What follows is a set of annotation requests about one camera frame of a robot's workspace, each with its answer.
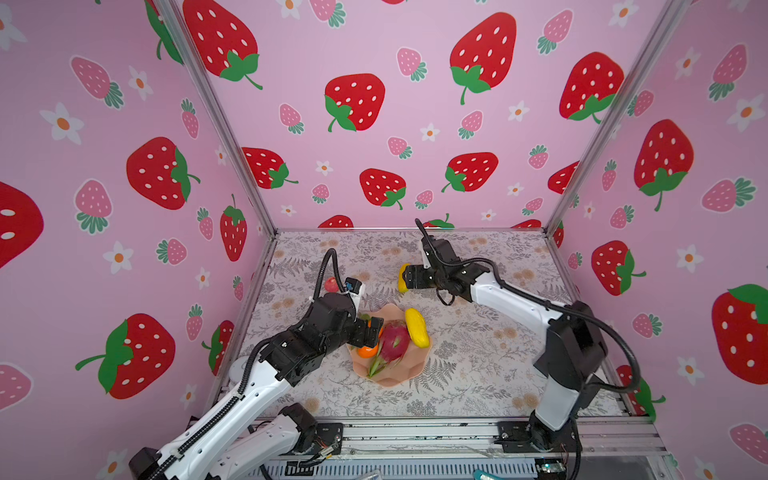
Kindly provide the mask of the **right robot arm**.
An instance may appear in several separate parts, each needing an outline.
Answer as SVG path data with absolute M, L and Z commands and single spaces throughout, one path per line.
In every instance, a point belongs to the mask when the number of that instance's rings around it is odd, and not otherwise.
M 630 394 L 641 383 L 636 355 L 627 342 L 583 303 L 564 304 L 542 298 L 504 281 L 495 262 L 461 259 L 446 239 L 423 233 L 422 263 L 401 268 L 402 290 L 432 289 L 494 310 L 538 335 L 544 350 L 534 367 L 546 377 L 538 406 L 526 427 L 529 444 L 549 452 L 567 435 L 578 437 L 577 414 L 606 390 Z M 610 337 L 624 352 L 631 371 L 626 385 L 608 384 L 596 376 L 608 354 Z

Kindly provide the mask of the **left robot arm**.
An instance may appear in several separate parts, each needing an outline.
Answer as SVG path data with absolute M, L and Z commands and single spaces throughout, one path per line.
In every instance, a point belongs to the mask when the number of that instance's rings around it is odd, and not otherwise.
M 384 325 L 357 313 L 356 294 L 329 293 L 311 302 L 295 325 L 258 344 L 241 381 L 194 425 L 156 450 L 145 447 L 129 462 L 135 479 L 239 479 L 271 458 L 310 447 L 314 418 L 287 407 L 251 435 L 245 430 L 287 390 L 318 370 L 345 345 L 374 347 Z

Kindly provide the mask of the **red apple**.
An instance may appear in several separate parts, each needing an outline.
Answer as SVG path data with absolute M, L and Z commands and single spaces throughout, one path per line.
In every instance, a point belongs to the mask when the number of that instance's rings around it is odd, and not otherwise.
M 339 293 L 340 286 L 335 277 L 329 277 L 324 283 L 324 289 L 328 293 Z

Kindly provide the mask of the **yellow mango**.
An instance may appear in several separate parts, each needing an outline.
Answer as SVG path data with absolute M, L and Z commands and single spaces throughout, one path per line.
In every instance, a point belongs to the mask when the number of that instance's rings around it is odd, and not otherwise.
M 409 267 L 409 264 L 406 263 L 399 270 L 397 288 L 400 294 L 405 294 L 409 290 L 405 280 L 405 275 L 408 267 Z
M 411 341 L 421 349 L 429 348 L 431 339 L 423 315 L 418 310 L 409 308 L 405 312 L 405 321 Z

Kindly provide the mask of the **pink dragon fruit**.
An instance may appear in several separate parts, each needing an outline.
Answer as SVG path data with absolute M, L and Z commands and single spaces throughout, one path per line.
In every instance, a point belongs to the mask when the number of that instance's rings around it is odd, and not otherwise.
M 406 354 L 410 343 L 410 334 L 403 321 L 387 323 L 381 331 L 379 351 L 368 369 L 368 377 L 373 378 L 390 363 L 399 362 Z

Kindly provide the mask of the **orange tangerines with leaves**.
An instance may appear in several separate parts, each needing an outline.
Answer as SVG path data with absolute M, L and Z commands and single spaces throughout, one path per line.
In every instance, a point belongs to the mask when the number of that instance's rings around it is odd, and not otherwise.
M 362 314 L 361 318 L 367 321 L 371 320 L 371 315 L 369 314 Z M 379 345 L 377 344 L 375 347 L 361 347 L 356 350 L 358 356 L 363 359 L 373 358 L 375 357 L 379 352 Z

